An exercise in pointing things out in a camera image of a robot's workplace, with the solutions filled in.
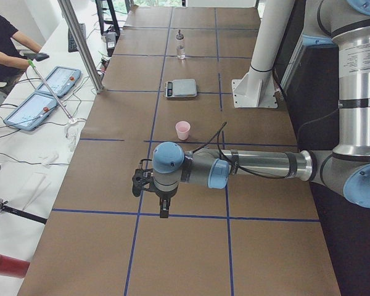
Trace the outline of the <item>metal rod with green tip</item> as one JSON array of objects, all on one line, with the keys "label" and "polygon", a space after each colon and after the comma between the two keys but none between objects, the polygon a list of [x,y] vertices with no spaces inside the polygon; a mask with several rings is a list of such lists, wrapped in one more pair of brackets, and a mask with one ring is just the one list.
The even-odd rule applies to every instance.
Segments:
[{"label": "metal rod with green tip", "polygon": [[40,80],[43,82],[43,85],[45,85],[45,87],[47,87],[48,91],[53,95],[54,99],[57,101],[57,103],[59,104],[60,108],[64,111],[64,113],[66,114],[67,118],[68,118],[68,123],[70,125],[74,125],[76,123],[76,119],[73,118],[73,116],[69,113],[69,111],[65,108],[65,106],[63,105],[63,103],[61,103],[60,99],[57,97],[57,95],[55,94],[55,92],[52,90],[52,88],[48,85],[47,81],[44,79],[44,77],[42,76],[42,74],[40,74],[40,72],[38,71],[38,69],[36,68],[36,66],[34,65],[34,63],[32,62],[32,60],[28,59],[27,60],[29,66],[34,70],[34,72],[37,74],[37,76],[40,78]]}]

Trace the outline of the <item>far blue teach pendant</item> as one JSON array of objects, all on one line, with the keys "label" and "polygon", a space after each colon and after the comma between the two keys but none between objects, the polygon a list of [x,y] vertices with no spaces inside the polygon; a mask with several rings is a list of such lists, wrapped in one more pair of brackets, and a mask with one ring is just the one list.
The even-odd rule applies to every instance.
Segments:
[{"label": "far blue teach pendant", "polygon": [[45,80],[56,96],[61,99],[74,87],[80,77],[81,70],[79,69],[56,66],[45,77]]}]

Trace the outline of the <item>white pillar with base plate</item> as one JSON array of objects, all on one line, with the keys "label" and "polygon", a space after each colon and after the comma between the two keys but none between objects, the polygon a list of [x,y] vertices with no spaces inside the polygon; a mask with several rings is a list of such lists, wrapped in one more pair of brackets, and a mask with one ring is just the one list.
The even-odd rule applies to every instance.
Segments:
[{"label": "white pillar with base plate", "polygon": [[294,4],[294,0],[266,1],[249,70],[242,79],[232,80],[235,108],[278,107],[273,68]]}]

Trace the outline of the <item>pink paper cup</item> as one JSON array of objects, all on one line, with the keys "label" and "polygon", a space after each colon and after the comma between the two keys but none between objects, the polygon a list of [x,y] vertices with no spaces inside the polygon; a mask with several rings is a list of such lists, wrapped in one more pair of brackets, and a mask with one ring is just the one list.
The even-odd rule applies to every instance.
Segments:
[{"label": "pink paper cup", "polygon": [[189,137],[191,125],[187,121],[179,121],[175,124],[177,137],[181,141],[185,141]]}]

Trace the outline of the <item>red cylinder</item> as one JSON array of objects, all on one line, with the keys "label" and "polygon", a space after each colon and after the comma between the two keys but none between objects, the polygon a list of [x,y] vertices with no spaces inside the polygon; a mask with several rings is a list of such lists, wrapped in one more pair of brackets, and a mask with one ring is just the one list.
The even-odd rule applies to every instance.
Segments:
[{"label": "red cylinder", "polygon": [[24,278],[30,262],[0,254],[0,276]]}]

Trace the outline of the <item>blue teach pendant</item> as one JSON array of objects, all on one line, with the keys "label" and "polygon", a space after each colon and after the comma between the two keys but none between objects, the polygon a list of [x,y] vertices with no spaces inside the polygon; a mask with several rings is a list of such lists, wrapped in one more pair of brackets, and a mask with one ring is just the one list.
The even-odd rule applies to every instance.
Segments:
[{"label": "blue teach pendant", "polygon": [[79,69],[56,66],[45,77],[45,80],[56,96],[61,99],[74,87],[80,77],[81,70]]},{"label": "blue teach pendant", "polygon": [[39,127],[56,107],[57,101],[52,96],[34,92],[4,119],[4,123],[19,130],[32,131]]}]

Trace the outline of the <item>black tripod leg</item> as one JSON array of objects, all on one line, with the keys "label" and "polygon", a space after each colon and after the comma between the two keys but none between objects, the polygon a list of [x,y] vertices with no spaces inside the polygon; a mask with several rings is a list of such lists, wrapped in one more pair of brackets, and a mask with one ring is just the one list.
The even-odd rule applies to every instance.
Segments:
[{"label": "black tripod leg", "polygon": [[13,215],[16,215],[16,216],[20,216],[22,218],[26,218],[26,219],[29,219],[29,220],[32,220],[32,221],[35,221],[35,222],[46,224],[47,218],[43,218],[43,217],[36,216],[34,214],[31,214],[31,213],[28,213],[28,212],[25,212],[25,211],[16,209],[16,208],[12,208],[12,207],[8,206],[7,203],[8,203],[8,201],[3,201],[2,199],[0,199],[0,214],[2,212],[6,212],[6,213],[10,213],[10,214],[13,214]]}]

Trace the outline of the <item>grey digital kitchen scale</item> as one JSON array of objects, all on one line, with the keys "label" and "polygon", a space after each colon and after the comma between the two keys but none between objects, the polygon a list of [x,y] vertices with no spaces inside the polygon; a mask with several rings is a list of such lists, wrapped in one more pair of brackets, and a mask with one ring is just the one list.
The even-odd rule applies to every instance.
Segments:
[{"label": "grey digital kitchen scale", "polygon": [[164,95],[169,99],[195,97],[197,95],[195,79],[191,78],[167,81],[165,83]]}]

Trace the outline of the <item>clear glass sauce bottle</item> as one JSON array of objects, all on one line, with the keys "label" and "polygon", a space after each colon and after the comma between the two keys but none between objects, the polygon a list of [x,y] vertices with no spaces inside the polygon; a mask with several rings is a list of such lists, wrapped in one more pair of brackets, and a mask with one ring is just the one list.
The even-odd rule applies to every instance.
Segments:
[{"label": "clear glass sauce bottle", "polygon": [[176,56],[178,59],[185,59],[185,39],[181,29],[176,34]]}]

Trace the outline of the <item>person in black shirt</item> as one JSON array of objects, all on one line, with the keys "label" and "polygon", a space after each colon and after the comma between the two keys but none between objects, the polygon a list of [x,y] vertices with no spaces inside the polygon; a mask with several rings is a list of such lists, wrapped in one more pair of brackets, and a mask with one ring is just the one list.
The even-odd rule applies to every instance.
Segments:
[{"label": "person in black shirt", "polygon": [[39,53],[42,48],[0,15],[0,82],[6,84],[0,91],[5,94],[11,92],[14,84],[29,66],[26,58],[19,54],[13,40],[35,53]]}]

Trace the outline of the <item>near blue teach pendant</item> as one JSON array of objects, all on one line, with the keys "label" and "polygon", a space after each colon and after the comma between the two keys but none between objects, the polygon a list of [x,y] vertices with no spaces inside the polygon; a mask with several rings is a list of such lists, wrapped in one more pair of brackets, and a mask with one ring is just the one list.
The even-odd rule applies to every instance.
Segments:
[{"label": "near blue teach pendant", "polygon": [[56,107],[57,101],[52,96],[34,92],[4,119],[4,123],[19,130],[32,131],[39,127]]}]

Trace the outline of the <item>black keyboard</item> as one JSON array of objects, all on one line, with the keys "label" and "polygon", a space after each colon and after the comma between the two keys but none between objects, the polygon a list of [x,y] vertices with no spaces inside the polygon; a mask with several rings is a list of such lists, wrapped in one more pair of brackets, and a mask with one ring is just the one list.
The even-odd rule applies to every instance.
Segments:
[{"label": "black keyboard", "polygon": [[[79,27],[80,27],[83,38],[86,39],[86,25],[85,25],[85,23],[79,23]],[[72,35],[70,29],[68,29],[67,39],[68,39],[68,52],[78,51],[75,38]]]}]

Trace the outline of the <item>grey power adapter box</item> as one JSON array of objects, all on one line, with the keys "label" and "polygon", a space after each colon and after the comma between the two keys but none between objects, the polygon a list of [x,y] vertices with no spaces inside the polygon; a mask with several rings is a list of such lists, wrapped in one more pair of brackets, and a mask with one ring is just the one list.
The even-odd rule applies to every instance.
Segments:
[{"label": "grey power adapter box", "polygon": [[107,50],[111,50],[115,48],[117,42],[117,34],[115,31],[109,31],[105,33],[105,43]]}]

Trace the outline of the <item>aluminium frame post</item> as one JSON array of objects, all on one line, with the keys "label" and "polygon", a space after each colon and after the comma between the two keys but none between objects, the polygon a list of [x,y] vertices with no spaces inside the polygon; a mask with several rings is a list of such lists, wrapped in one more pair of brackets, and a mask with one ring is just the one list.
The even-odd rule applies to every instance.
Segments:
[{"label": "aluminium frame post", "polygon": [[58,0],[62,15],[70,29],[72,35],[75,38],[78,52],[80,53],[81,59],[84,63],[84,66],[89,74],[89,77],[94,85],[96,92],[99,94],[104,90],[101,78],[97,73],[95,64],[92,58],[92,55],[89,51],[86,40],[83,38],[76,13],[73,9],[73,6],[68,0]]}]

